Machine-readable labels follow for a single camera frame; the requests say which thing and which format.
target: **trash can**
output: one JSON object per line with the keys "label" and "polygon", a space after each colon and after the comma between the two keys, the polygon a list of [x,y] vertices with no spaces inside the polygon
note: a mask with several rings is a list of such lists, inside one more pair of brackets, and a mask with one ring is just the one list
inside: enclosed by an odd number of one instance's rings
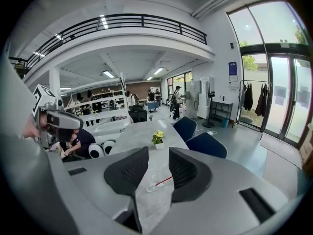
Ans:
{"label": "trash can", "polygon": [[229,122],[229,119],[224,117],[222,121],[222,128],[227,128],[228,122]]}

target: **white column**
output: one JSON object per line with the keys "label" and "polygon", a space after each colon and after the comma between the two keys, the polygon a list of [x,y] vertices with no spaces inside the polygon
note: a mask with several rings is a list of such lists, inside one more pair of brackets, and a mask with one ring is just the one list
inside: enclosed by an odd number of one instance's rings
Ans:
{"label": "white column", "polygon": [[60,90],[60,68],[51,67],[49,70],[49,84],[50,90],[58,97],[61,98]]}

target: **blue sign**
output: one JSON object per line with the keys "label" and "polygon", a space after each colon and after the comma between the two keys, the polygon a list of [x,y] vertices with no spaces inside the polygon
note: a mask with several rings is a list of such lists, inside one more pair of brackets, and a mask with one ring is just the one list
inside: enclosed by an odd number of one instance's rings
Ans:
{"label": "blue sign", "polygon": [[237,75],[237,63],[236,62],[228,63],[228,68],[229,68],[229,75],[230,76]]}

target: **red straw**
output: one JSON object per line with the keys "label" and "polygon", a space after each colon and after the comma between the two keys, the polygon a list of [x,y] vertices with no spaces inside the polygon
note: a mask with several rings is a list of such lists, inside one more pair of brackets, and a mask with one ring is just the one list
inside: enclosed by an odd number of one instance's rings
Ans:
{"label": "red straw", "polygon": [[171,179],[172,177],[169,177],[169,178],[167,178],[167,179],[165,179],[165,180],[163,180],[163,181],[161,181],[161,182],[158,182],[158,183],[156,184],[156,186],[159,185],[159,184],[161,184],[161,183],[163,183],[163,182],[165,182],[166,180]]}

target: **marble tabletop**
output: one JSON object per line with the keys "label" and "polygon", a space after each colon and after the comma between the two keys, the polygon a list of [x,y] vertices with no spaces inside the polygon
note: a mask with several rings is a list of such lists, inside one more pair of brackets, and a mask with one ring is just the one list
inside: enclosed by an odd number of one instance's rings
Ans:
{"label": "marble tabletop", "polygon": [[[156,150],[151,142],[153,133],[164,132],[164,148]],[[136,190],[136,203],[143,234],[148,234],[167,214],[170,209],[173,179],[164,182],[164,186],[147,192],[152,176],[164,180],[172,176],[168,168],[168,148],[188,149],[187,145],[168,120],[133,123],[125,128],[116,141],[110,155],[138,147],[149,147],[149,166]]]}

